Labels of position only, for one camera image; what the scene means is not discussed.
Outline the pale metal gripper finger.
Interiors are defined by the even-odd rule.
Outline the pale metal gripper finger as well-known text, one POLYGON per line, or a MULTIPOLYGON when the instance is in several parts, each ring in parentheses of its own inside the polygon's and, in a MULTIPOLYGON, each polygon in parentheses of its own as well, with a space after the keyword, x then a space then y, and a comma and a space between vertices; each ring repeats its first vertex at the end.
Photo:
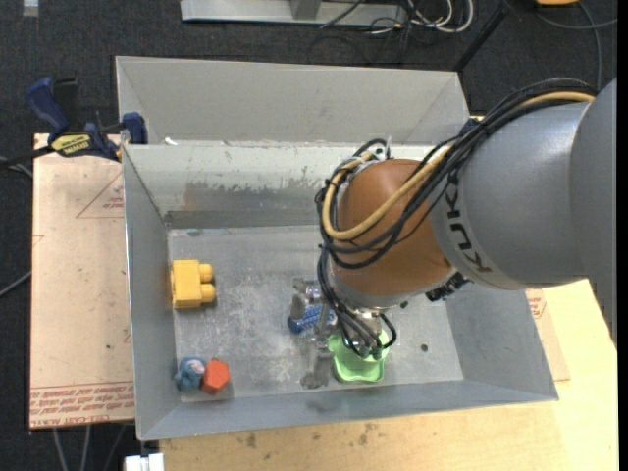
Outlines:
POLYGON ((307 390, 319 389, 328 385, 334 358, 327 339, 314 338, 311 342, 309 367, 300 379, 300 384, 307 390))
POLYGON ((321 304, 319 284, 295 284, 292 289, 291 318, 303 318, 309 307, 321 304))

